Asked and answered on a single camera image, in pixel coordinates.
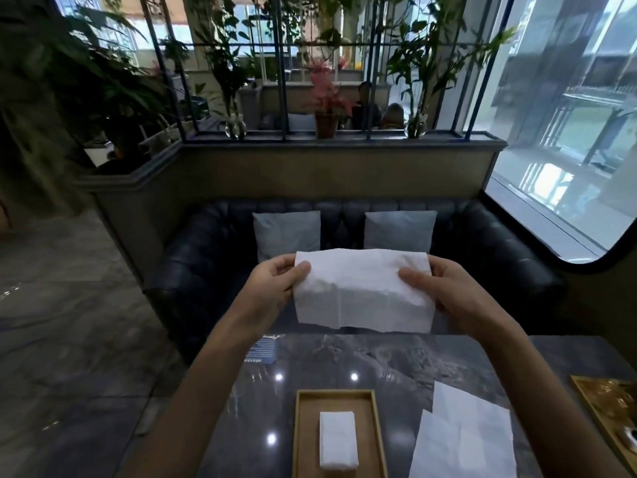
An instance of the tray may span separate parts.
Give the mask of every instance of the tray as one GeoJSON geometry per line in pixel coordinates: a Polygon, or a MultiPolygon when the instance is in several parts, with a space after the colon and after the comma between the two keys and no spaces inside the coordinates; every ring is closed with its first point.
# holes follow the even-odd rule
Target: tray
{"type": "Polygon", "coordinates": [[[296,394],[292,478],[387,478],[374,391],[302,389],[296,394]],[[334,472],[319,466],[319,416],[321,411],[354,411],[359,466],[334,472]]]}
{"type": "Polygon", "coordinates": [[[587,386],[590,386],[595,383],[595,381],[608,382],[613,381],[618,384],[629,384],[627,381],[617,380],[617,379],[593,379],[591,377],[580,377],[576,375],[572,375],[571,384],[575,388],[578,396],[584,403],[584,407],[591,413],[593,417],[593,421],[600,429],[601,434],[604,436],[606,442],[608,442],[610,448],[615,452],[617,458],[626,466],[632,473],[633,476],[637,477],[637,454],[634,454],[632,451],[627,449],[625,445],[620,441],[615,433],[615,429],[618,425],[625,424],[627,426],[633,426],[632,420],[626,415],[625,418],[620,419],[611,419],[601,412],[599,412],[595,406],[593,406],[593,402],[587,395],[587,386]]]}

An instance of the hand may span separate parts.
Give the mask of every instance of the hand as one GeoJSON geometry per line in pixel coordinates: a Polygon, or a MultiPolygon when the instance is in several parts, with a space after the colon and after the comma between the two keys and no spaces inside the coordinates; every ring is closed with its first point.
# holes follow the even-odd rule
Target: hand
{"type": "Polygon", "coordinates": [[[294,266],[295,257],[293,253],[281,255],[254,267],[224,316],[234,332],[253,342],[263,337],[292,298],[292,286],[310,272],[309,262],[294,266]]]}
{"type": "Polygon", "coordinates": [[[432,255],[428,257],[432,275],[410,268],[401,268],[398,275],[442,306],[458,329],[481,344],[497,339],[499,331],[521,330],[513,317],[461,265],[432,255]]]}

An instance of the sofa armrest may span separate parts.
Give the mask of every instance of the sofa armrest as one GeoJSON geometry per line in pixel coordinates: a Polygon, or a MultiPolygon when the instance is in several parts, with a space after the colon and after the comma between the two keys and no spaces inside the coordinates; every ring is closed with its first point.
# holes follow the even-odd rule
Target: sofa armrest
{"type": "Polygon", "coordinates": [[[527,331],[539,330],[566,294],[562,278],[482,203],[467,203],[456,218],[453,258],[527,331]]]}
{"type": "Polygon", "coordinates": [[[186,363],[223,314],[229,229],[218,206],[206,205],[164,250],[143,292],[186,363]]]}

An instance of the tufted sofa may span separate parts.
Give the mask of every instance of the tufted sofa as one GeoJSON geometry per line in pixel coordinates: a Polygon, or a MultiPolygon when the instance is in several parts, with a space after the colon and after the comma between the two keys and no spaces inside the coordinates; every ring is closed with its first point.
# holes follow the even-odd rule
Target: tufted sofa
{"type": "MultiPolygon", "coordinates": [[[[431,254],[463,265],[522,326],[533,331],[550,320],[565,291],[562,280],[482,203],[465,199],[216,200],[198,208],[171,241],[144,293],[190,363],[257,264],[252,213],[319,210],[327,250],[362,248],[365,213],[399,209],[435,209],[431,254]]],[[[290,305],[271,331],[329,329],[299,324],[290,305]]]]}

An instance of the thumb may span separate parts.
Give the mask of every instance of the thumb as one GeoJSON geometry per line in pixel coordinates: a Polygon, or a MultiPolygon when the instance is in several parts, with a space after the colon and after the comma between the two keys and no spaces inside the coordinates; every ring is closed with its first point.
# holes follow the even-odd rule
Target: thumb
{"type": "Polygon", "coordinates": [[[310,265],[310,262],[304,261],[282,275],[279,275],[277,279],[281,283],[283,289],[289,289],[293,285],[303,281],[311,269],[312,265],[310,265]]]}
{"type": "Polygon", "coordinates": [[[441,278],[428,273],[418,272],[408,267],[398,270],[398,276],[402,281],[418,290],[423,290],[429,296],[437,298],[440,293],[441,278]]]}

